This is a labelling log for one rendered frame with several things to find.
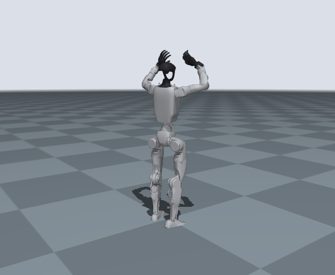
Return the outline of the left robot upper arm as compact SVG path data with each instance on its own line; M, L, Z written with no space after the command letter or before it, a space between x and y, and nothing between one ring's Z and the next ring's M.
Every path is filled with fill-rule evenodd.
M142 85L142 87L148 91L149 94L153 95L153 89L156 85L152 85L149 80L146 81L145 84Z

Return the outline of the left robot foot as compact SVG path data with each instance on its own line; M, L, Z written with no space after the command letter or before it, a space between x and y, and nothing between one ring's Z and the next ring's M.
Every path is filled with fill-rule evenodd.
M159 211L159 214L158 215L156 215L156 212L155 212L155 214L153 214L152 216L151 216L151 220L152 221L157 221L157 220L159 220L161 217L163 217L165 215L165 212L164 211Z

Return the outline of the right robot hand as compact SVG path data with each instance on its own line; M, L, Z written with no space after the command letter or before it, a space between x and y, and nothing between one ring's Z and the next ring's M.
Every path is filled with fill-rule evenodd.
M194 66L196 68L197 65L203 67L204 65L201 62L197 62L189 53L188 50L182 56L183 60L187 65Z

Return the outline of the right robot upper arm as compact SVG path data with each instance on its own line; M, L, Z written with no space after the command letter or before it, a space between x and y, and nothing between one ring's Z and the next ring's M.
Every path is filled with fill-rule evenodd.
M192 93L207 90L208 88L209 88L209 83L208 82L207 82L206 85L193 84L193 85L189 85L187 87L179 87L174 91L174 93L175 93L176 97L181 98L181 97L185 97L187 95L190 95Z

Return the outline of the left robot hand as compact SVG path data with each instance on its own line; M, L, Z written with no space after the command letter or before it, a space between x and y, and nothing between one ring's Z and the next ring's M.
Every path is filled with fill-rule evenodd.
M160 54L160 56L159 56L159 58L158 58L158 62L157 62L157 67L159 67L162 63L164 63L165 61L166 61L166 59L169 57L169 56L171 56L171 54L170 55L168 55L170 52L168 52L168 53L166 53L166 52L168 52L168 51L165 51L165 50L163 50L162 52L161 52L161 54ZM166 53L166 54L165 54ZM165 54L165 55L164 55ZM168 56L167 56L168 55ZM167 57L166 57L167 56ZM165 58L166 57L166 58ZM167 61L167 62L170 62L170 60L169 61Z

